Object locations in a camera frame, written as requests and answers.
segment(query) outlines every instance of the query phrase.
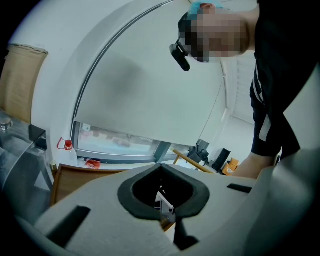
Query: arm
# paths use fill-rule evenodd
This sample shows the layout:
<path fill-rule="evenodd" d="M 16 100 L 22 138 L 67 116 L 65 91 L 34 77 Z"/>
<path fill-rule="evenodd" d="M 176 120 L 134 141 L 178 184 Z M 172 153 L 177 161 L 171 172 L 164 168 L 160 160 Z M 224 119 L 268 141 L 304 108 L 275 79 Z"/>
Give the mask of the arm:
<path fill-rule="evenodd" d="M 254 71 L 255 84 L 258 85 L 258 77 L 256 71 Z M 275 165 L 278 153 L 281 149 L 278 129 L 274 125 L 271 125 L 270 130 L 267 133 L 267 139 L 262 140 L 260 138 L 260 132 L 264 125 L 266 116 L 268 114 L 267 109 L 261 102 L 260 98 L 257 98 L 257 94 L 261 93 L 261 89 L 258 87 L 255 92 L 254 84 L 251 84 L 250 98 L 251 106 L 253 108 L 253 120 L 254 120 L 254 136 L 252 149 L 249 156 L 238 166 L 232 176 L 246 177 L 257 179 L 261 170 L 266 167 Z"/>
<path fill-rule="evenodd" d="M 261 156 L 251 152 L 232 176 L 257 179 L 262 169 L 275 165 L 276 159 L 277 156 Z"/>

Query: black device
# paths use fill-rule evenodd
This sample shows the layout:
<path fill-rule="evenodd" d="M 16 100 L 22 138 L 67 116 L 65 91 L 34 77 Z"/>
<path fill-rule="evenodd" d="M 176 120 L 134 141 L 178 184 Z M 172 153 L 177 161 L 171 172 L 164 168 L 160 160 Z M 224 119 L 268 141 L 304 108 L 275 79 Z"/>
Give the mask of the black device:
<path fill-rule="evenodd" d="M 186 60 L 186 57 L 189 54 L 182 46 L 180 39 L 178 39 L 175 44 L 170 45 L 170 52 L 171 52 L 172 57 L 174 57 L 176 62 L 178 62 L 178 64 L 180 65 L 180 67 L 184 71 L 190 70 L 190 65 L 189 65 L 188 61 Z"/>
<path fill-rule="evenodd" d="M 195 161 L 198 164 L 201 161 L 204 161 L 204 163 L 207 164 L 209 161 L 208 156 L 209 156 L 208 151 L 204 148 L 200 148 L 198 143 L 189 150 L 189 153 L 187 155 L 188 158 L 190 158 L 191 160 Z"/>
<path fill-rule="evenodd" d="M 231 151 L 226 150 L 225 148 L 221 151 L 218 158 L 215 160 L 215 162 L 212 165 L 212 168 L 216 171 L 220 171 L 220 169 L 224 166 L 226 160 L 228 159 Z"/>

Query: head-mounted camera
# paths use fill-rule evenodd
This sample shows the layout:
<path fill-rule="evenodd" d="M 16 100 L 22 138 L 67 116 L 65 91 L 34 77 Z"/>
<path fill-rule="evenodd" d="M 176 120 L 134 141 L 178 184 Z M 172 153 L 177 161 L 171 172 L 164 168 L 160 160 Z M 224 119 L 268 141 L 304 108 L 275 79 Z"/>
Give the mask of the head-mounted camera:
<path fill-rule="evenodd" d="M 176 41 L 175 44 L 170 45 L 170 52 L 172 57 L 178 62 L 180 67 L 184 71 L 189 71 L 190 70 L 190 65 L 188 61 L 186 60 L 186 57 L 189 55 L 183 45 L 180 42 L 180 39 Z"/>

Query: window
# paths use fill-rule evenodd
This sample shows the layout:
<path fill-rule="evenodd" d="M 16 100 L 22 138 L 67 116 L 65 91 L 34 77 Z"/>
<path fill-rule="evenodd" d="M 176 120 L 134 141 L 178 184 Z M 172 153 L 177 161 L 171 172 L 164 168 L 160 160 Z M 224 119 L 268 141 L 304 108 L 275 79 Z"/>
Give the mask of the window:
<path fill-rule="evenodd" d="M 112 155 L 153 156 L 160 141 L 81 123 L 77 148 Z"/>

